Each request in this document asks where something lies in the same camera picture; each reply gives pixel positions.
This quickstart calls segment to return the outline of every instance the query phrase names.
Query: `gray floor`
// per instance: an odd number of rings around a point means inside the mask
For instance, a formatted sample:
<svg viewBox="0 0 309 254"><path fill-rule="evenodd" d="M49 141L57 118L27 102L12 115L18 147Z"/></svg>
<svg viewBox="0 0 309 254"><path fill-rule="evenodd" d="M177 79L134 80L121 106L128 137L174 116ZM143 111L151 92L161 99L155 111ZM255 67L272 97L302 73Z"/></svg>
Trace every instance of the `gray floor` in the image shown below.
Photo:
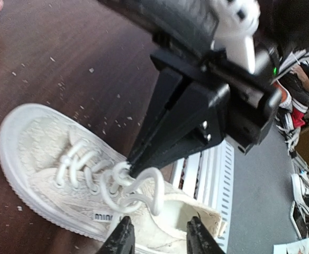
<svg viewBox="0 0 309 254"><path fill-rule="evenodd" d="M276 128L248 155L236 151L228 254L273 253L297 240L290 221L294 172Z"/></svg>

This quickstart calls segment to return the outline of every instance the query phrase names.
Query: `floor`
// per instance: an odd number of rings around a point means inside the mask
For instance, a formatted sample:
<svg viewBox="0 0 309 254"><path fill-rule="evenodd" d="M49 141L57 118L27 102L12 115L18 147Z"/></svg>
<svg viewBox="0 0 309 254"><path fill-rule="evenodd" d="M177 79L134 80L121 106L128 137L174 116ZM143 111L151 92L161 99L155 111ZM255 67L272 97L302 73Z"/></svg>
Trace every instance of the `floor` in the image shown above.
<svg viewBox="0 0 309 254"><path fill-rule="evenodd" d="M157 78L149 59L154 48L148 34L94 0L6 1L0 17L0 123L20 104L49 105L127 155ZM96 241L26 207L0 168L0 253L96 250Z"/></svg>

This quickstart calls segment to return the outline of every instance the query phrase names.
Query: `white robot part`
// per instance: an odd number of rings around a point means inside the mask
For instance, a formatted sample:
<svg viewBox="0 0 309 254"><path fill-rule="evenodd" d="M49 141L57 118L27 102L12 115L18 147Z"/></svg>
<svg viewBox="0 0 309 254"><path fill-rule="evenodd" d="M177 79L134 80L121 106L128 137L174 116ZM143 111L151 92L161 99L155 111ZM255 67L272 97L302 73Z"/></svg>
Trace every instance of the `white robot part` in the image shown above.
<svg viewBox="0 0 309 254"><path fill-rule="evenodd" d="M214 50L225 48L228 59L254 73L256 68L253 34L259 25L260 8L255 0L210 0L219 25Z"/></svg>

